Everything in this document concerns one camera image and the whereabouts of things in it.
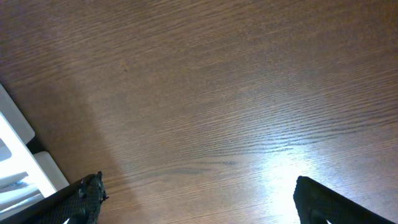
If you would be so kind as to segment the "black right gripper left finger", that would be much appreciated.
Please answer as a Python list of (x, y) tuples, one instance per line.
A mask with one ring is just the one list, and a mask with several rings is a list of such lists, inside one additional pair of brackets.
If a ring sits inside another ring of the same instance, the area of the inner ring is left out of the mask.
[(1, 224), (93, 224), (108, 199), (102, 172), (90, 174), (1, 221)]

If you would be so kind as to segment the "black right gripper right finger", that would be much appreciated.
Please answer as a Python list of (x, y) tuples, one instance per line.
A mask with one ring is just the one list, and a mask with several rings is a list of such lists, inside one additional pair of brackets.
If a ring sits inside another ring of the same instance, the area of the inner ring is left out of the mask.
[(394, 224), (306, 176), (297, 178), (293, 198), (301, 224)]

